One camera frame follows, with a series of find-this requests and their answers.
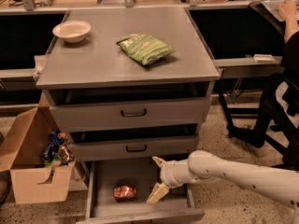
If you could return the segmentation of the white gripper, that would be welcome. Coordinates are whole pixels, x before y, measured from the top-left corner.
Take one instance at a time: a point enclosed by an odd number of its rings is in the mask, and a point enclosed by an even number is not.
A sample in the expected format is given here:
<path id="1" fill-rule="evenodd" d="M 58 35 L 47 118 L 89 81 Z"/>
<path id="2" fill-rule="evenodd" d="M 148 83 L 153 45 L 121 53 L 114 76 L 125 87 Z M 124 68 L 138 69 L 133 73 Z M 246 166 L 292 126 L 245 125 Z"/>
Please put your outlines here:
<path id="1" fill-rule="evenodd" d="M 165 161 L 157 156 L 153 156 L 152 159 L 161 168 L 160 178 L 163 183 L 154 185 L 147 203 L 156 204 L 169 192 L 169 188 L 175 189 L 194 181 L 194 174 L 190 171 L 186 160 Z"/>

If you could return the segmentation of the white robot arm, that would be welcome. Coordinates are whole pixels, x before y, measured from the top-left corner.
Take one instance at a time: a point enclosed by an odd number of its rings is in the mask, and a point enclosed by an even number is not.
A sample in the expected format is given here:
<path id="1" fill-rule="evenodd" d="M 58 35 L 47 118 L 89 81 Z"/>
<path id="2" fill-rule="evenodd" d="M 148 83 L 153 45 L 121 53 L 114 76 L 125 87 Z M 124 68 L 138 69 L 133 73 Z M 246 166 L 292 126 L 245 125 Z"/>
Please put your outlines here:
<path id="1" fill-rule="evenodd" d="M 207 183 L 223 178 L 294 210 L 291 224 L 299 224 L 299 172 L 242 162 L 227 161 L 204 150 L 196 150 L 181 161 L 165 161 L 153 156 L 161 168 L 147 203 L 160 201 L 170 189 L 184 184 Z"/>

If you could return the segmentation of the person hand on keyboard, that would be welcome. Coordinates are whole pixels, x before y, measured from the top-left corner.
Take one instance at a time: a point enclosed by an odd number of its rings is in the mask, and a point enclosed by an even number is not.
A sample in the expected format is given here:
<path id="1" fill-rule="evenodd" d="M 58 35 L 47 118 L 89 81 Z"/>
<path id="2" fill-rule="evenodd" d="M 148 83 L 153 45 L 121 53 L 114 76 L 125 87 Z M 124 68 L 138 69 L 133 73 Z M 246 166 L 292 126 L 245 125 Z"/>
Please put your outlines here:
<path id="1" fill-rule="evenodd" d="M 284 21 L 297 21 L 297 5 L 293 0 L 284 0 L 279 3 L 278 13 Z"/>

